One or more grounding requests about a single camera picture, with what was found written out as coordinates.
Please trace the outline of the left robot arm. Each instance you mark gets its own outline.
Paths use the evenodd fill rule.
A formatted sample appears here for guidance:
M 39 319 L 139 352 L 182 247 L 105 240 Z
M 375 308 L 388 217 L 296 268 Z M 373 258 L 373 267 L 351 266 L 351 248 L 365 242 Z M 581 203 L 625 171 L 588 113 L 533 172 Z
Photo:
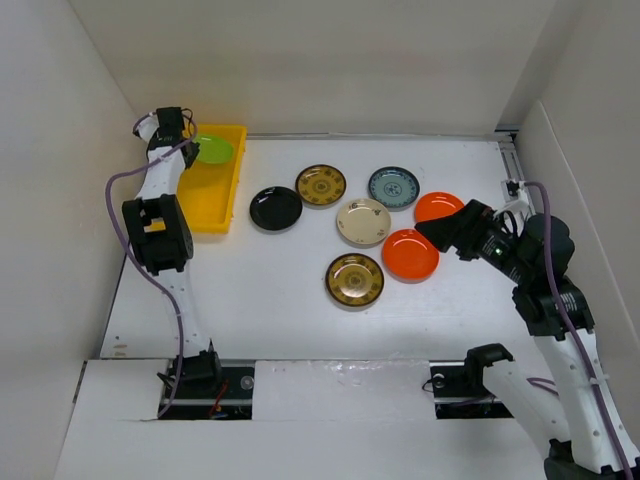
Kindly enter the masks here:
M 136 264 L 165 296 L 176 318 L 178 354 L 159 377 L 170 386 L 201 396 L 216 394 L 223 373 L 210 337 L 202 333 L 189 276 L 194 243 L 178 200 L 182 174 L 195 162 L 199 144 L 191 112 L 161 107 L 134 126 L 146 142 L 148 168 L 139 193 L 122 204 L 129 245 Z

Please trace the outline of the orange plate far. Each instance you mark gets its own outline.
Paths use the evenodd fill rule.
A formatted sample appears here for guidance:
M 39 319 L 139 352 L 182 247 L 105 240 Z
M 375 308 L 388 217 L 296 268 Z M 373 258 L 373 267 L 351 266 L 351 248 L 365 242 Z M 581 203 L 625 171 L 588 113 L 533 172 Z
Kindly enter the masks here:
M 465 204 L 448 192 L 429 192 L 420 197 L 414 209 L 416 223 L 435 220 L 453 215 Z

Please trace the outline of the blue white patterned plate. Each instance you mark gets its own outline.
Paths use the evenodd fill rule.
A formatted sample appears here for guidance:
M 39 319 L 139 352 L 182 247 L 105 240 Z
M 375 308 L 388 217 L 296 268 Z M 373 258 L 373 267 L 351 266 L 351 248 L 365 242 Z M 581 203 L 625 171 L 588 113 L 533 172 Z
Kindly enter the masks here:
M 386 166 L 371 174 L 368 193 L 387 209 L 401 210 L 418 199 L 420 183 L 409 170 L 399 166 Z

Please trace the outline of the orange plate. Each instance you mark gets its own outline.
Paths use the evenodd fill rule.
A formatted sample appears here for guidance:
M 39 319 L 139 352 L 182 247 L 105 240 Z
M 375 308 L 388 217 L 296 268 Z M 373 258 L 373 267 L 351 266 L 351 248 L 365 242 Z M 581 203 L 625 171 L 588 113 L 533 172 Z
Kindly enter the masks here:
M 448 192 L 429 192 L 420 197 L 414 209 L 416 223 L 435 220 L 453 215 L 465 204 Z
M 398 279 L 420 282 L 436 271 L 440 252 L 417 230 L 401 229 L 391 233 L 384 242 L 382 260 Z

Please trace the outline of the green plate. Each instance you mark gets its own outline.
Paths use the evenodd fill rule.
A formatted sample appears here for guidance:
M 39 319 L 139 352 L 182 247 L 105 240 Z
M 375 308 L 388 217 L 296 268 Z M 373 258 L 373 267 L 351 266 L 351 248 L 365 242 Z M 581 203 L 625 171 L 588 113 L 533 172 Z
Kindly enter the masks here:
M 199 152 L 196 160 L 207 165 L 221 165 L 230 162 L 234 156 L 233 145 L 215 135 L 198 134 L 196 143 L 199 145 Z

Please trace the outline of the yellow patterned plate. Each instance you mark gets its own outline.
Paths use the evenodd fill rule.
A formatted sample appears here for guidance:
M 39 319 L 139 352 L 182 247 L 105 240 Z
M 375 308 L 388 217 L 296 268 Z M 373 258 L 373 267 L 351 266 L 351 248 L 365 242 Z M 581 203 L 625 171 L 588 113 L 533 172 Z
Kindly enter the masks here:
M 324 275 L 327 293 L 347 308 L 363 308 L 381 296 L 385 277 L 381 266 L 371 257 L 347 253 L 336 257 Z
M 325 207 L 343 197 L 347 190 L 347 181 L 336 167 L 316 164 L 306 167 L 298 174 L 295 190 L 303 202 Z

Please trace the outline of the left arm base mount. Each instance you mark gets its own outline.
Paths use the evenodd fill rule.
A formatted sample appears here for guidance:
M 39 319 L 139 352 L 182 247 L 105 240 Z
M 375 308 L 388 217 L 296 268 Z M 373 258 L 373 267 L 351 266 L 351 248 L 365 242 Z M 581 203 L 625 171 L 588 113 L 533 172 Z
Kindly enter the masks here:
M 214 386 L 181 382 L 173 403 L 160 419 L 251 420 L 254 386 L 254 363 L 224 365 L 222 377 Z

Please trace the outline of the black plate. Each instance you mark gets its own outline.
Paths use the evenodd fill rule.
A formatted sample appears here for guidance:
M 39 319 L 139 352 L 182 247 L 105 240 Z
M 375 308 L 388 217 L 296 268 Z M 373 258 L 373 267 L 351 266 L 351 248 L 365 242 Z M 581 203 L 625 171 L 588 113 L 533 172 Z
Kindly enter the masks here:
M 292 227 L 300 218 L 303 204 L 294 190 L 283 186 L 268 187 L 251 200 L 249 215 L 256 226 L 266 231 Z

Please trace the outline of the yellow plastic bin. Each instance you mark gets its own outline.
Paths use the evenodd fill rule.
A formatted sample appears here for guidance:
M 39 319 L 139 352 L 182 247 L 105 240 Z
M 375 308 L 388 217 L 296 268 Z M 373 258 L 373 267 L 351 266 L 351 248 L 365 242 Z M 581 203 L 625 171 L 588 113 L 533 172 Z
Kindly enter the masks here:
M 177 196 L 193 233 L 226 234 L 233 217 L 247 127 L 200 124 L 198 134 L 215 135 L 229 141 L 234 147 L 234 156 L 230 162 L 221 165 L 195 160 L 181 175 Z

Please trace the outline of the cream plate with motifs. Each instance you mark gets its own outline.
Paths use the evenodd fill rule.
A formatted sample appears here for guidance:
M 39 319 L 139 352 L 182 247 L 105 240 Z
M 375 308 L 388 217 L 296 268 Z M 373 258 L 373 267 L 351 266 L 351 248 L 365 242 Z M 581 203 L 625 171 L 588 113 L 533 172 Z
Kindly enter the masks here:
M 392 219 L 380 202 L 359 198 L 346 202 L 336 215 L 340 235 L 358 246 L 371 246 L 384 241 L 391 231 Z

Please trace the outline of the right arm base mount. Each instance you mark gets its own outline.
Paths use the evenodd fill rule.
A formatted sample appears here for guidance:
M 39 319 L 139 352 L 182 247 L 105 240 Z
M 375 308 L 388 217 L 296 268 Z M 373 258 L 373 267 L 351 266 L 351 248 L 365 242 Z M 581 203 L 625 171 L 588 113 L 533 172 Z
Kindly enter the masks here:
M 431 362 L 429 371 L 422 390 L 432 395 L 438 420 L 512 417 L 505 405 L 486 388 L 470 383 L 463 361 Z

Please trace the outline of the orange plate near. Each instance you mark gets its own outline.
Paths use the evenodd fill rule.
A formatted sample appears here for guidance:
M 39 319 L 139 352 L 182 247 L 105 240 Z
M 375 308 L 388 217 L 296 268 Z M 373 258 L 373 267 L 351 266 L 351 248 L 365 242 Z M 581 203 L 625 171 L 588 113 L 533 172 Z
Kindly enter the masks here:
M 382 260 L 398 279 L 420 282 L 436 271 L 440 252 L 417 230 L 401 229 L 391 233 L 384 242 Z

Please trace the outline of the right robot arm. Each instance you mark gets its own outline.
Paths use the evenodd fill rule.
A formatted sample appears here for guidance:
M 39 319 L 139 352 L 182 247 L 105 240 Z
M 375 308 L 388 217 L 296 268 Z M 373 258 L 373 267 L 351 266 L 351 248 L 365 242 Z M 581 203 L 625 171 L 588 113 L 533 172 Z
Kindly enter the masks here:
M 507 215 L 472 200 L 416 229 L 439 252 L 484 260 L 513 282 L 515 310 L 551 378 L 526 376 L 514 354 L 493 343 L 468 350 L 454 366 L 433 366 L 434 393 L 464 411 L 484 396 L 497 398 L 540 452 L 548 479 L 636 479 L 639 449 L 611 395 L 593 315 L 565 274 L 575 250 L 570 230 L 544 211 L 510 231 Z

